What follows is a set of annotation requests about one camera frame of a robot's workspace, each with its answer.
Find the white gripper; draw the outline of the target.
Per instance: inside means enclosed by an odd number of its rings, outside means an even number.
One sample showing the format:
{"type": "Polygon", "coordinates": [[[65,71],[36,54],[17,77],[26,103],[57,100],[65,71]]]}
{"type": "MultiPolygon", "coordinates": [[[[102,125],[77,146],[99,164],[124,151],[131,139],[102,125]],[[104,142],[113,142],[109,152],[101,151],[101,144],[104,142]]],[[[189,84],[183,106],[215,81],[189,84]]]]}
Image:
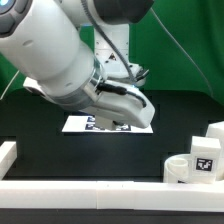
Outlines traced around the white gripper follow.
{"type": "Polygon", "coordinates": [[[100,82],[95,91],[96,101],[82,112],[95,116],[98,127],[115,129],[116,124],[147,128],[155,108],[136,87],[116,81],[100,82]]]}

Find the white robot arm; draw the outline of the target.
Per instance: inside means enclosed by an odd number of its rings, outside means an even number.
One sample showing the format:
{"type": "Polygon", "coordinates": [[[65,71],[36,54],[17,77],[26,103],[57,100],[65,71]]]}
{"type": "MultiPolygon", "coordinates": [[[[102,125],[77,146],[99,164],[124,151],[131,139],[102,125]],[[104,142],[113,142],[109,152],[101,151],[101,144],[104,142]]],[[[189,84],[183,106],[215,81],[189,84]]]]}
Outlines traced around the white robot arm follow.
{"type": "Polygon", "coordinates": [[[30,90],[68,111],[146,128],[155,109],[127,59],[129,26],[154,0],[0,0],[0,54],[30,90]]]}

